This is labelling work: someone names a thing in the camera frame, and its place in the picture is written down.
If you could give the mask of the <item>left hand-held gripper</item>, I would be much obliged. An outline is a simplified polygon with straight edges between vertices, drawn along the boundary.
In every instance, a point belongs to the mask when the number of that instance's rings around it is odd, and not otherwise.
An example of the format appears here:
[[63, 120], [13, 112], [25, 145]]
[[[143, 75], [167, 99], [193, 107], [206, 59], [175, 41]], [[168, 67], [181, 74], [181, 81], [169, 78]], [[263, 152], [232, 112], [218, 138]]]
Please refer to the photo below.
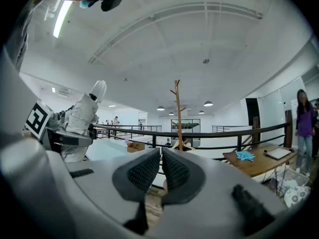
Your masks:
[[42, 100], [33, 106], [25, 128], [36, 137], [46, 150], [61, 153], [63, 148], [88, 147], [93, 143], [90, 136], [67, 132], [67, 116], [70, 111], [55, 113]]

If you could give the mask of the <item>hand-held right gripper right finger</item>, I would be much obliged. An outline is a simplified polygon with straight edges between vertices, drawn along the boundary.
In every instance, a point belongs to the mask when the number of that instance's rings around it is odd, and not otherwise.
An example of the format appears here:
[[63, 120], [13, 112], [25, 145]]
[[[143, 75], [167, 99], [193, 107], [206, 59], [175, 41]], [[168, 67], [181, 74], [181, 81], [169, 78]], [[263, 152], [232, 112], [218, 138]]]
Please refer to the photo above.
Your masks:
[[161, 199], [163, 206], [190, 202], [206, 181], [205, 173], [199, 165], [167, 148], [162, 150], [162, 170], [168, 189], [168, 193]]

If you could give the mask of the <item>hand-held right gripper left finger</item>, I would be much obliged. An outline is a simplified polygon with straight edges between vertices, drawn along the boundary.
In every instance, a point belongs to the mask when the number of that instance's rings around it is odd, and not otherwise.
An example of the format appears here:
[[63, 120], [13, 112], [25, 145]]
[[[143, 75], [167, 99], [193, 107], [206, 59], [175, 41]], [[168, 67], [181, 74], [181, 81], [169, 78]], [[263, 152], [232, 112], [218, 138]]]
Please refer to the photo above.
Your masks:
[[160, 149], [147, 150], [138, 158], [117, 168], [112, 175], [112, 182], [124, 200], [138, 203], [132, 219], [124, 227], [143, 235], [148, 230], [145, 195], [160, 168]]

